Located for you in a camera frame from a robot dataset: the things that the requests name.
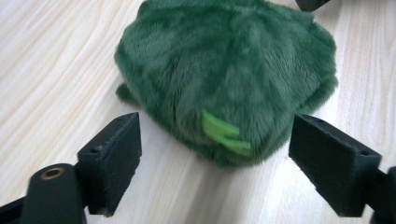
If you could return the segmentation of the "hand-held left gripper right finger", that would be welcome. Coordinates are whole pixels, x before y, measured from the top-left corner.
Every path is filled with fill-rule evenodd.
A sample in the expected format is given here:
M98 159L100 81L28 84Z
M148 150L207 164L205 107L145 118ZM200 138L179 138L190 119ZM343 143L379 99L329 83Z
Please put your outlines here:
M328 122L294 117L289 156L340 217L359 217L381 155Z

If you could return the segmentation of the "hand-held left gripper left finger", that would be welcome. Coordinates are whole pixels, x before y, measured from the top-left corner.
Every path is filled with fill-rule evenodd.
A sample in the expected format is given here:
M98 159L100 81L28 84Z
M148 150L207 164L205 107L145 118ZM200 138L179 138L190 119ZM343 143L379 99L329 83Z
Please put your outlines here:
M78 152L83 204L91 215L114 215L141 156L138 113L111 120Z

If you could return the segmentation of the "green fuzzy garment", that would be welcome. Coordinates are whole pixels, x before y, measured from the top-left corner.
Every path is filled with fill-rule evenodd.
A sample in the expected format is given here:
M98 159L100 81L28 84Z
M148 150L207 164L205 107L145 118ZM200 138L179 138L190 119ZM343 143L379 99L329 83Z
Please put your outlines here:
M310 13L267 0L145 0L117 46L117 93L208 160L251 166L333 94L335 51Z

